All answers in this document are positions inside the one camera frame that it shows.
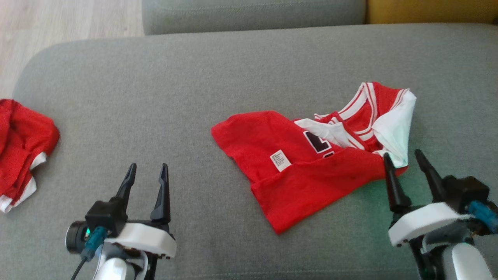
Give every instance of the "yellow cushion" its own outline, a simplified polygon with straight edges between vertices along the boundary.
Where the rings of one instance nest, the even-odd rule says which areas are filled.
[[[498,0],[368,0],[367,23],[492,23],[497,18]]]

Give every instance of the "gray sofa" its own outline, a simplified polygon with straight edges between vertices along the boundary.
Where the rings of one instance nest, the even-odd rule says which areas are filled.
[[[416,204],[430,192],[412,155],[442,175],[473,175],[498,201],[498,27],[353,25],[169,34],[72,42],[37,54],[14,99],[51,117],[61,138],[35,171],[38,191],[0,216],[0,279],[69,279],[79,257],[67,227],[138,172],[128,215],[145,219],[161,163],[169,164],[177,256],[156,279],[417,279],[393,248],[383,181],[368,184],[277,236],[249,182],[210,128],[242,112],[290,119],[338,110],[363,81],[417,96],[411,168],[400,178]],[[498,242],[477,238],[498,274]],[[90,279],[96,261],[78,279]]]

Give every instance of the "gray fabric surface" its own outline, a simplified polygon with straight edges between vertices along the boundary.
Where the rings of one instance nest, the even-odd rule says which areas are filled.
[[[277,236],[249,182],[210,128],[276,110],[295,119],[339,110],[363,81],[418,97],[412,167],[401,177],[430,202],[413,151],[442,175],[473,175],[498,201],[498,28],[413,24],[173,34],[73,42],[36,55],[14,98],[54,119],[61,140],[35,173],[38,192],[0,215],[0,279],[68,279],[79,257],[67,227],[116,192],[138,164],[128,215],[147,218],[162,162],[171,179],[173,260],[156,279],[417,279],[393,248],[384,183],[364,186]],[[498,273],[496,237],[477,245]],[[78,279],[90,279],[93,261]]]
[[[365,0],[143,0],[145,34],[363,24]]]

